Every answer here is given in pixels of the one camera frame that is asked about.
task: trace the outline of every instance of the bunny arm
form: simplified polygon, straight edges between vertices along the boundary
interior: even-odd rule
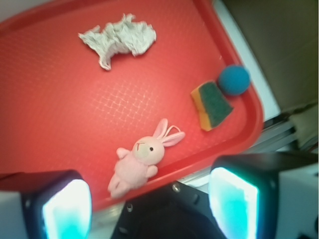
[[[130,151],[126,148],[118,148],[116,150],[116,154],[118,155],[119,159],[123,159],[129,153],[130,153]]]
[[[152,178],[158,173],[158,168],[155,165],[151,165],[148,167],[146,171],[146,177],[147,178]]]

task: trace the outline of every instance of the glowing cyan light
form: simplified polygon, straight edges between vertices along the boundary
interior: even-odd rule
[[[255,239],[259,190],[225,168],[210,173],[209,202],[219,228],[227,238]]]
[[[48,239],[86,238],[92,216],[89,185],[72,180],[44,204],[42,213]]]

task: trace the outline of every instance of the bunny face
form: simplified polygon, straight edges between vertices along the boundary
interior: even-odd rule
[[[146,165],[159,163],[164,157],[163,143],[151,136],[143,137],[134,144],[133,155]]]

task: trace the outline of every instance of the tray rim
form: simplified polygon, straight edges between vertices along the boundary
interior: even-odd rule
[[[0,22],[0,37],[37,22],[105,1],[109,0],[53,0],[44,3]],[[223,28],[215,10],[211,7],[209,0],[191,1],[193,1],[197,11],[200,13],[209,34],[220,50],[221,55],[223,55],[225,64],[242,65],[238,53]],[[111,198],[105,198],[105,193],[101,192],[94,194],[95,200],[93,203],[93,210],[98,211],[113,204],[122,202],[124,199],[129,200],[143,193],[152,191],[166,184],[163,182],[174,181],[177,178],[182,178],[198,170],[209,167],[211,162],[213,162],[213,160],[218,156],[225,154],[237,154],[251,146],[257,140],[263,128],[263,108],[253,84],[251,84],[248,91],[241,95],[241,97],[243,102],[245,102],[246,109],[248,108],[247,105],[249,105],[250,108],[255,109],[253,112],[254,115],[251,117],[255,119],[254,124],[246,123],[243,130],[236,137],[231,138],[228,141],[222,142],[195,155],[186,157],[183,160],[164,166],[162,169],[165,170],[160,170],[158,174],[148,181],[144,187],[129,192],[127,196],[122,199],[114,200]],[[239,138],[244,138],[244,140],[238,143]]]

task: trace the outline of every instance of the red tray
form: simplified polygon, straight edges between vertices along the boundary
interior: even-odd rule
[[[114,56],[107,72],[78,33],[123,13],[151,24],[157,41],[142,56]],[[240,60],[207,0],[57,0],[17,15],[0,24],[0,173],[76,169],[96,211],[242,152],[262,129],[253,87],[228,98],[234,111],[210,132],[190,96],[230,64]],[[162,118],[185,139],[146,186],[112,200],[116,149],[131,149]]]

